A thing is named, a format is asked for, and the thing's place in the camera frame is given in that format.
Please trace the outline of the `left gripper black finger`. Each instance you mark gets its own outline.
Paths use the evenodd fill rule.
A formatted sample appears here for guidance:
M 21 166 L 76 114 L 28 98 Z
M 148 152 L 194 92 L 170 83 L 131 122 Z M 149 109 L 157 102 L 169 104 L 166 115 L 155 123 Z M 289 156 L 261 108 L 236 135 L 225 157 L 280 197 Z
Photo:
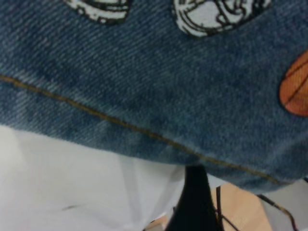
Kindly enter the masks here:
M 207 173 L 202 166 L 185 168 L 185 183 L 168 231 L 216 231 L 215 209 Z

